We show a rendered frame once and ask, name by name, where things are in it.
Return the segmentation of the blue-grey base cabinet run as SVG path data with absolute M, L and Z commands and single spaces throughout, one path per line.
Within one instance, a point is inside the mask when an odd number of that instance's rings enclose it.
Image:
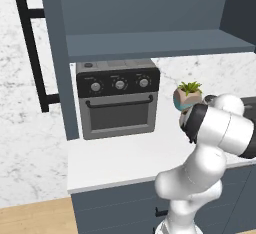
M 195 216 L 203 234 L 237 234 L 256 229 L 256 165 L 228 169 L 221 197 Z M 72 204 L 78 234 L 154 234 L 168 210 L 169 202 L 159 198 L 153 182 L 77 193 Z

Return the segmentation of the grey toaster oven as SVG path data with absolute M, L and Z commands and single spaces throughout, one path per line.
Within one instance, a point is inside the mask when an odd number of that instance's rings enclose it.
M 141 79 L 147 79 L 147 87 L 140 87 Z M 125 82 L 123 89 L 117 89 L 117 81 Z M 94 92 L 91 85 L 98 82 L 99 91 Z M 159 91 L 160 71 L 150 59 L 114 60 L 84 62 L 76 65 L 78 98 L 95 98 L 135 93 Z

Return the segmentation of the blue-grey cabinet door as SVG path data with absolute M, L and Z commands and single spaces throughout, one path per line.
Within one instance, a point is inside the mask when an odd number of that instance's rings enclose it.
M 67 140 L 79 138 L 61 0 L 42 0 Z

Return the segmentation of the small potted green plant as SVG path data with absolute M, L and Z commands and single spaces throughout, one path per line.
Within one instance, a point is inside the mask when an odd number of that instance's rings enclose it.
M 187 108 L 202 101 L 201 83 L 197 81 L 182 82 L 173 93 L 173 103 L 177 110 L 185 111 Z

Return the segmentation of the blue-grey open wall cabinet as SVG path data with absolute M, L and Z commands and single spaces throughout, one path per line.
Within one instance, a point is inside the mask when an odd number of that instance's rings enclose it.
M 235 0 L 249 4 L 249 0 Z M 69 59 L 100 61 L 252 52 L 225 26 L 230 0 L 61 0 Z

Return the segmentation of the grey toaster oven door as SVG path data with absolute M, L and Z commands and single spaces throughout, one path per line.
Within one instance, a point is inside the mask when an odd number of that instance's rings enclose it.
M 147 100 L 149 104 L 88 108 L 85 101 L 92 105 Z M 135 93 L 95 98 L 80 98 L 80 115 L 83 137 L 86 140 L 133 135 L 153 132 L 155 129 L 158 93 Z

